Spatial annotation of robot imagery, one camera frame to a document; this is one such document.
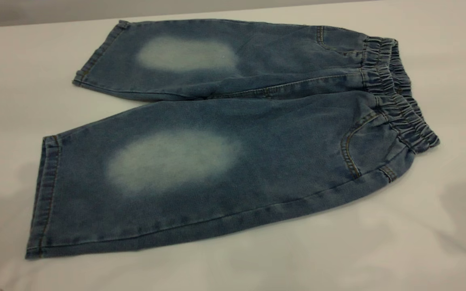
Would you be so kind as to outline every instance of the pocket stitching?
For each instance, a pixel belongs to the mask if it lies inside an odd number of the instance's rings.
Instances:
[[[356,122],[353,125],[353,127],[351,127],[348,130],[348,132],[343,136],[341,140],[340,146],[341,146],[342,156],[343,156],[346,166],[348,167],[348,170],[350,171],[350,174],[352,175],[354,179],[361,177],[361,173],[359,169],[357,169],[357,166],[355,165],[355,162],[352,156],[350,155],[350,150],[349,150],[350,140],[357,131],[359,131],[360,129],[362,129],[362,127],[364,127],[364,125],[370,123],[371,121],[375,120],[379,116],[381,116],[381,114],[377,114],[376,112],[371,112],[370,114],[363,116],[358,122]]]
[[[334,51],[334,52],[337,52],[340,55],[346,55],[348,53],[361,52],[362,51],[362,50],[352,50],[352,51],[344,51],[344,52],[338,51],[335,47],[325,44],[325,41],[323,39],[324,34],[325,34],[325,26],[324,25],[318,26],[316,28],[316,42],[318,43],[318,45],[320,45],[325,50]]]

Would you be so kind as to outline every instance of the elastic waistband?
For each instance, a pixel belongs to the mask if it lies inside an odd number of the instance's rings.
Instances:
[[[400,60],[398,42],[391,38],[368,37],[362,57],[364,87],[377,97],[379,111],[401,140],[416,153],[440,144],[411,94],[411,81]]]

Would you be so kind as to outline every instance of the jeans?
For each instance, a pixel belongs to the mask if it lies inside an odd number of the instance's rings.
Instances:
[[[316,213],[439,144],[396,40],[342,28],[120,21],[73,83],[157,102],[44,138],[27,259]]]

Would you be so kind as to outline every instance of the front pocket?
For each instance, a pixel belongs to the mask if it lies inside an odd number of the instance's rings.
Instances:
[[[318,26],[316,31],[316,40],[322,48],[342,54],[361,52],[366,38],[365,34],[332,26]]]
[[[352,177],[377,169],[398,154],[405,144],[381,114],[363,116],[341,140],[341,152]]]

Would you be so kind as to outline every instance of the pant leg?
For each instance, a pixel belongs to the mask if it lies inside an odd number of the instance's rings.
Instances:
[[[322,32],[322,26],[217,19],[121,21],[73,83],[122,98],[181,101],[360,74],[367,36],[342,31],[349,53],[340,53],[324,45]],[[337,80],[315,93],[360,88]]]

